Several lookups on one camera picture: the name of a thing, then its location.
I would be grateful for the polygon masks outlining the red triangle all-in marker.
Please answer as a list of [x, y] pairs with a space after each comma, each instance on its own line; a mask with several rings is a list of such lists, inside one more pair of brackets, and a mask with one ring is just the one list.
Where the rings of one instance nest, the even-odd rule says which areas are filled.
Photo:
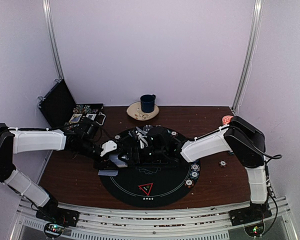
[[150, 193], [151, 193], [151, 191], [152, 191], [153, 185], [154, 185], [154, 183], [151, 182], [151, 183], [146, 183], [146, 184], [138, 185], [138, 188], [141, 191], [143, 191], [146, 196], [149, 196]]

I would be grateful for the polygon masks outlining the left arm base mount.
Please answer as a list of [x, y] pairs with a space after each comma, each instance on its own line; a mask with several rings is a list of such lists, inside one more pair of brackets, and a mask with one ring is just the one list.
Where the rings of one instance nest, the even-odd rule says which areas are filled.
[[43, 233], [48, 238], [55, 239], [60, 237], [66, 228], [77, 226], [80, 213], [75, 210], [58, 208], [55, 216], [48, 216], [39, 210], [35, 216], [38, 219], [47, 221], [43, 227]]

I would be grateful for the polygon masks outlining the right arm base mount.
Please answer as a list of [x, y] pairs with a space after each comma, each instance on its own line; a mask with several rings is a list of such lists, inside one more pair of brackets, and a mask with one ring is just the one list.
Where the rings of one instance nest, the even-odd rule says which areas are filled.
[[231, 210], [229, 217], [232, 226], [243, 225], [245, 233], [252, 238], [261, 237], [266, 231], [264, 220], [272, 216], [270, 210], [253, 210], [249, 207]]

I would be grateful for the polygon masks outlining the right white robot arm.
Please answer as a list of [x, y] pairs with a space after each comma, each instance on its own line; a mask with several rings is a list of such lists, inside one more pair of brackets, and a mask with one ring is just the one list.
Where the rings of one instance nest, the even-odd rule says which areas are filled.
[[194, 163], [221, 152], [233, 152], [245, 168], [250, 188], [249, 220], [258, 220], [268, 209], [268, 167], [270, 157], [265, 154], [265, 136], [239, 116], [217, 130], [193, 139], [177, 140], [162, 126], [152, 127], [138, 136], [127, 149], [129, 167], [153, 167], [169, 164]]

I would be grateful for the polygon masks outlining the green fifty poker chip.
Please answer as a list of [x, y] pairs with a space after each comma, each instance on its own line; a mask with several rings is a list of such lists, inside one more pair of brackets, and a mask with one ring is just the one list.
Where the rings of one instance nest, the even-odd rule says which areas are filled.
[[195, 171], [195, 170], [191, 171], [191, 172], [190, 172], [190, 175], [189, 175], [189, 177], [190, 177], [192, 180], [197, 180], [197, 179], [199, 178], [199, 176], [200, 176], [199, 172], [198, 172], [198, 171]]

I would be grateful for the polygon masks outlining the blue ten poker chip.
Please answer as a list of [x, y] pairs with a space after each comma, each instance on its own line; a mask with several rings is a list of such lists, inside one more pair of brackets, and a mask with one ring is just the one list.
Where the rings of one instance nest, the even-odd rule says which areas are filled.
[[198, 172], [198, 171], [200, 171], [200, 166], [197, 163], [194, 163], [194, 164], [191, 165], [191, 169], [193, 171]]

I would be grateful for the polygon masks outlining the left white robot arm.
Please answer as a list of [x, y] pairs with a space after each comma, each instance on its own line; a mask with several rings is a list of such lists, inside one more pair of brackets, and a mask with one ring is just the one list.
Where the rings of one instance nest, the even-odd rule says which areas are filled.
[[62, 218], [56, 198], [39, 186], [38, 177], [44, 167], [44, 154], [57, 151], [73, 151], [96, 162], [99, 170], [109, 167], [127, 167], [127, 163], [112, 160], [110, 155], [119, 150], [120, 145], [110, 139], [96, 145], [88, 131], [68, 126], [57, 128], [17, 128], [0, 122], [0, 183], [8, 186], [42, 211], [51, 222]]

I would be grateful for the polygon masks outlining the blue playing card deck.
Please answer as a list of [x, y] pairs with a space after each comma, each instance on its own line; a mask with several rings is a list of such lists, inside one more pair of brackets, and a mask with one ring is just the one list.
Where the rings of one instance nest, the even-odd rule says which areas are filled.
[[126, 154], [110, 154], [109, 160], [113, 162], [118, 168], [126, 168], [128, 164], [126, 160], [128, 159]]

